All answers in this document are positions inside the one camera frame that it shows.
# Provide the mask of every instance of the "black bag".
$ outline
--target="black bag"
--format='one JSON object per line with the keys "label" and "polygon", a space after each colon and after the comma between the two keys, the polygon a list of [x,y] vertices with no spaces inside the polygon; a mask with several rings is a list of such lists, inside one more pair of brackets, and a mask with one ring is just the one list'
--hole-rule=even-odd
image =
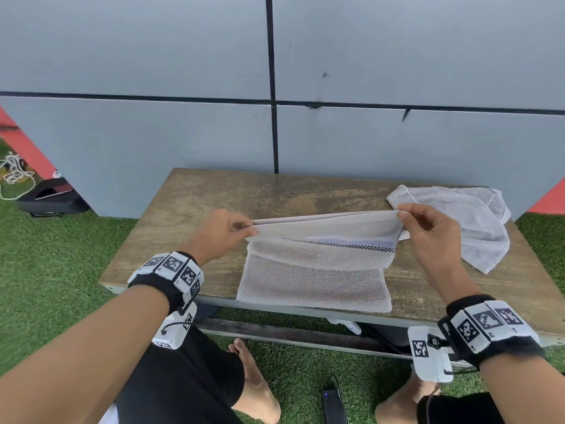
{"label": "black bag", "polygon": [[83,213],[90,207],[64,178],[51,178],[35,186],[18,199],[21,210],[32,217],[56,217],[65,213]]}

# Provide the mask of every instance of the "green turf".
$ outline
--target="green turf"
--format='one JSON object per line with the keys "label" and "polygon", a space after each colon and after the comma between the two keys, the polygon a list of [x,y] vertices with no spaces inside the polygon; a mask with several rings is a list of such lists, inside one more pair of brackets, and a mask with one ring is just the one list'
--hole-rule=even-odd
{"label": "green turf", "polygon": [[[0,145],[0,156],[4,153]],[[113,296],[97,281],[135,223],[99,218],[91,211],[32,219],[13,202],[0,201],[0,375]],[[518,226],[565,292],[565,217],[526,214]],[[218,316],[345,332],[317,318],[229,308],[220,310]],[[230,341],[214,340],[223,348]],[[282,423],[323,422],[319,393],[331,374],[342,388],[350,422],[373,423],[375,405],[409,373],[408,363],[399,360],[267,342],[247,344],[280,400]],[[565,349],[547,353],[551,363],[565,371]],[[444,392],[464,395],[478,390],[482,390],[481,380],[471,374],[457,376]]]}

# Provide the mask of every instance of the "gray towel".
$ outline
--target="gray towel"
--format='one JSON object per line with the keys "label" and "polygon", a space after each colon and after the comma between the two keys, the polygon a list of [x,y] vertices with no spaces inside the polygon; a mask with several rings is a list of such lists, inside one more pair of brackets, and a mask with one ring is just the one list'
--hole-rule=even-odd
{"label": "gray towel", "polygon": [[398,211],[255,221],[237,299],[359,312],[392,310],[383,269],[402,230]]}
{"label": "gray towel", "polygon": [[[400,185],[386,200],[392,208],[405,202],[424,203],[440,210],[461,225],[461,257],[488,274],[510,247],[504,224],[510,210],[502,193],[488,188],[407,188]],[[401,239],[409,235],[404,232]]]}

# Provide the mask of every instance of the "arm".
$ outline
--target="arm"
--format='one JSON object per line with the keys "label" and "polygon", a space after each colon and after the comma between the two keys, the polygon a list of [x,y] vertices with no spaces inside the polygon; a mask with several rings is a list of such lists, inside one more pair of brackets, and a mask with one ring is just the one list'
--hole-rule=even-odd
{"label": "arm", "polygon": [[[414,255],[445,303],[480,294],[461,265],[459,224],[427,205],[398,207]],[[563,422],[565,378],[543,358],[502,354],[485,360],[480,371],[506,424]]]}
{"label": "arm", "polygon": [[[181,251],[199,265],[256,234],[245,216],[218,210]],[[135,285],[0,378],[0,417],[10,423],[97,423],[167,316],[159,290]]]}

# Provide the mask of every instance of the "wood grain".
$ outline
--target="wood grain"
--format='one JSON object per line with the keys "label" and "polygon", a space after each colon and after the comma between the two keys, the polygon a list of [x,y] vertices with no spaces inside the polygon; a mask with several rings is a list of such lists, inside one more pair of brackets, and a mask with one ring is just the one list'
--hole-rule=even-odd
{"label": "wood grain", "polygon": [[[430,185],[175,168],[100,282],[124,286],[142,263],[153,254],[177,249],[217,208],[244,213],[251,219],[390,210],[386,196],[400,184]],[[565,299],[516,225],[509,221],[506,228],[510,251],[489,275],[467,263],[465,268],[485,293],[507,301],[535,330],[565,335]],[[241,243],[235,251],[205,265],[206,282],[200,294],[235,299],[245,258],[246,243]],[[410,253],[409,240],[398,243],[385,279],[393,309],[383,315],[431,321],[445,315],[445,305]]]}

